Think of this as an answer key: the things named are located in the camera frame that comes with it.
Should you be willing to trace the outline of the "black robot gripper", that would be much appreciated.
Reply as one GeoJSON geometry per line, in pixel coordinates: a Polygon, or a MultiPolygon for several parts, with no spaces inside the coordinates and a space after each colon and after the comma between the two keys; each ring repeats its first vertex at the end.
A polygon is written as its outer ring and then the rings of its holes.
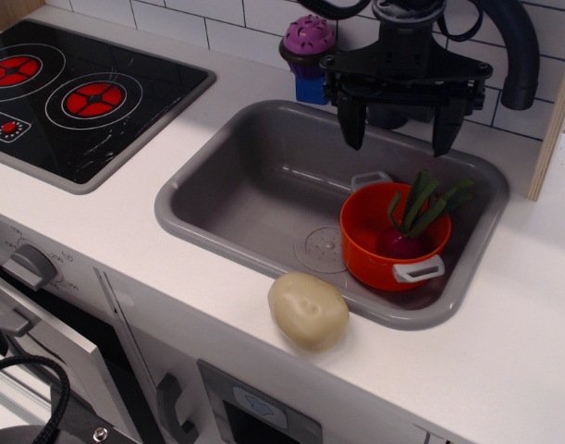
{"type": "Polygon", "coordinates": [[[442,47],[429,25],[388,23],[380,25],[374,43],[326,55],[320,66],[349,147],[362,147],[368,105],[432,107],[434,157],[448,153],[466,114],[483,105],[485,81],[493,74],[486,62],[442,47]]]}

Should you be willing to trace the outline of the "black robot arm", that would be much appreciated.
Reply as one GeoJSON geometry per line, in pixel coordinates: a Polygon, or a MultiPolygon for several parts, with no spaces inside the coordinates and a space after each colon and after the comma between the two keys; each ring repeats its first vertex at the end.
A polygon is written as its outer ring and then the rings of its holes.
{"type": "Polygon", "coordinates": [[[338,110],[344,140],[361,148],[371,105],[399,112],[427,108],[434,114],[434,155],[444,155],[464,117],[482,108],[493,69],[436,42],[433,28],[443,24],[445,2],[373,1],[371,6],[379,21],[377,40],[320,62],[324,93],[338,110]]]}

